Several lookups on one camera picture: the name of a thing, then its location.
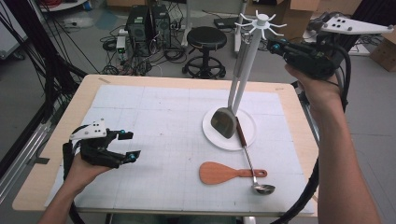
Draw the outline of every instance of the stool caster wheel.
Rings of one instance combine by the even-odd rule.
[[[225,77],[225,74],[226,74],[226,72],[224,71],[224,72],[220,73],[219,77]]]
[[[183,74],[187,74],[187,68],[186,68],[185,66],[183,66],[183,67],[181,68],[181,72],[182,72]]]

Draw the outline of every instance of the human arm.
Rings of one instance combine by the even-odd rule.
[[[73,164],[66,180],[59,188],[38,223],[66,223],[70,205],[74,201],[74,198],[98,175],[108,170],[110,170],[110,168],[105,166],[90,165],[85,162],[78,153],[73,160]]]
[[[380,223],[361,174],[338,87],[309,78],[289,65],[285,68],[299,80],[318,125],[318,222]]]

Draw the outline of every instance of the wooden spatula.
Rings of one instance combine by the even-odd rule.
[[[267,176],[267,172],[265,170],[254,170],[254,174],[257,177]],[[202,163],[199,168],[199,176],[201,181],[205,184],[215,185],[233,179],[237,176],[252,177],[252,174],[250,169],[235,170],[217,162],[206,161]]]

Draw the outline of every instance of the human hand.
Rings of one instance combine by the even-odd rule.
[[[64,186],[75,195],[81,193],[97,176],[109,171],[111,168],[99,165],[91,165],[81,158],[78,153],[73,159],[69,174],[64,181]]]
[[[285,65],[285,69],[298,79],[299,87],[305,91],[311,114],[315,120],[334,109],[343,109],[340,89],[336,86],[337,79],[335,76],[328,80],[318,80],[308,77],[289,64]]]

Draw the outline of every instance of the white mounting plate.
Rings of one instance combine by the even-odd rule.
[[[320,30],[343,35],[373,35],[392,33],[393,27],[354,21],[343,17],[333,17],[324,23]]]
[[[97,137],[106,137],[106,126],[104,120],[94,122],[87,127],[78,130],[78,132],[70,135],[70,140],[89,139]]]

